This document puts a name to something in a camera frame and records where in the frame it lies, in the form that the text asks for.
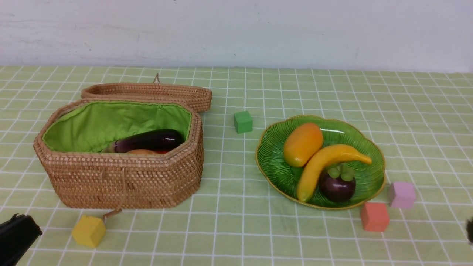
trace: yellow cube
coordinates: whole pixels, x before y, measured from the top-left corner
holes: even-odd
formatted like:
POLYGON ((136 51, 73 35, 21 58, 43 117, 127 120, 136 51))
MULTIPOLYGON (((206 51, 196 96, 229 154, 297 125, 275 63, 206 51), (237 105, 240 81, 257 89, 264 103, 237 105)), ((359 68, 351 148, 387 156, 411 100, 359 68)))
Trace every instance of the yellow cube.
POLYGON ((104 238, 107 229, 102 219, 83 215, 79 222, 72 229, 72 237, 77 244, 89 248, 96 248, 102 238, 104 238))

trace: mango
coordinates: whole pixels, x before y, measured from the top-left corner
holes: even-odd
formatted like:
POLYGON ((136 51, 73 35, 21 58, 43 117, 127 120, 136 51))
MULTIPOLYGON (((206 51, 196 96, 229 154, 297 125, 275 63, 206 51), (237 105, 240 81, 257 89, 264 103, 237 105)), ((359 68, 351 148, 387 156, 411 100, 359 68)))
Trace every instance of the mango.
POLYGON ((303 167, 322 148, 324 137, 315 123, 298 126, 284 142, 284 160, 292 167, 303 167))

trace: mangosteen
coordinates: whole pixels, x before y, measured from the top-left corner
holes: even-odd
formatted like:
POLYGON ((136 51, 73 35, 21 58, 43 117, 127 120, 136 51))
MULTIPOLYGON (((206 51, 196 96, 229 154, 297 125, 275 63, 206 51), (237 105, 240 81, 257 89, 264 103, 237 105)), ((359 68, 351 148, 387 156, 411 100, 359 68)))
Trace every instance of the mangosteen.
POLYGON ((320 192, 333 202, 348 201, 355 194, 355 171, 339 163, 326 168, 319 181, 320 192))

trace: eggplant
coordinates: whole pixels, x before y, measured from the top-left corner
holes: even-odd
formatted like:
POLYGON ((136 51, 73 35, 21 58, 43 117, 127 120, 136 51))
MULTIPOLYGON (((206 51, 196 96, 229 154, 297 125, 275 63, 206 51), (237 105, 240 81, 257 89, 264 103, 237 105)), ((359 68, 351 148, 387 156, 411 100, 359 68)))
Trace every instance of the eggplant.
POLYGON ((344 164, 336 164, 325 169, 319 181, 320 192, 333 202, 345 202, 355 194, 355 172, 344 164))
POLYGON ((175 129, 156 129, 112 142, 102 152, 126 153, 145 149, 159 153, 169 152, 184 143, 184 137, 175 129))

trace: pink cube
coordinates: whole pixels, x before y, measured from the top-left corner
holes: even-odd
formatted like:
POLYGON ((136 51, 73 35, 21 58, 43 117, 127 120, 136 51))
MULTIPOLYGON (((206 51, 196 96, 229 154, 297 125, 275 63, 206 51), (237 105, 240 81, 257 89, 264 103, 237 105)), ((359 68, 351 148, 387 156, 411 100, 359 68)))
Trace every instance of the pink cube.
POLYGON ((394 182, 388 190, 390 207, 410 209, 416 200, 414 185, 408 182, 394 182))

